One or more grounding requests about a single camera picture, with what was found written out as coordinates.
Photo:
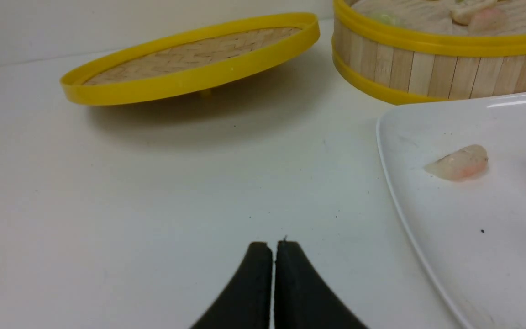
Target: yellow plastic rim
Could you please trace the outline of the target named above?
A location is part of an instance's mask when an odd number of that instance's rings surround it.
[[[167,75],[114,84],[83,85],[91,77],[121,63],[159,50],[233,33],[274,27],[297,27],[301,31],[264,48]],[[313,13],[284,13],[230,21],[140,44],[104,56],[65,74],[60,83],[68,100],[90,106],[108,106],[158,100],[207,90],[242,79],[287,62],[309,49],[320,37]]]
[[[391,103],[396,106],[402,104],[447,101],[447,99],[445,98],[409,94],[407,92],[385,87],[382,84],[370,81],[362,75],[359,75],[359,73],[353,71],[350,67],[348,67],[348,65],[344,63],[342,58],[338,56],[338,52],[336,52],[334,46],[332,46],[332,60],[334,62],[334,66],[336,66],[336,69],[338,70],[340,75],[342,75],[342,77],[346,79],[346,81],[348,81],[351,85],[364,92],[365,94],[373,96],[378,100],[382,100],[384,102]]]
[[[414,52],[473,58],[526,55],[526,34],[512,36],[435,35],[392,27],[334,0],[334,14],[351,31],[382,44]]]

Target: white wall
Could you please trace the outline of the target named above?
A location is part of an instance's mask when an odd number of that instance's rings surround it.
[[[0,65],[123,48],[249,16],[310,11],[331,0],[0,0]]]

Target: white plate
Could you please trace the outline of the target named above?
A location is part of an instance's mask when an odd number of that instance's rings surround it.
[[[401,221],[458,320],[526,329],[526,94],[398,106],[377,140]],[[423,170],[475,143],[489,154],[482,177],[452,183]]]

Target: woven bamboo base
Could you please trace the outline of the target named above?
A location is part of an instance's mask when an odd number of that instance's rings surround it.
[[[296,27],[259,29],[182,44],[120,64],[84,84],[122,83],[194,69],[264,48],[299,31]]]

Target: bamboo steamer lid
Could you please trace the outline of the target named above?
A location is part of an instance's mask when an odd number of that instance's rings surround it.
[[[91,106],[197,91],[204,95],[298,56],[319,36],[317,17],[311,13],[231,21],[99,58],[68,72],[60,82],[67,99]]]

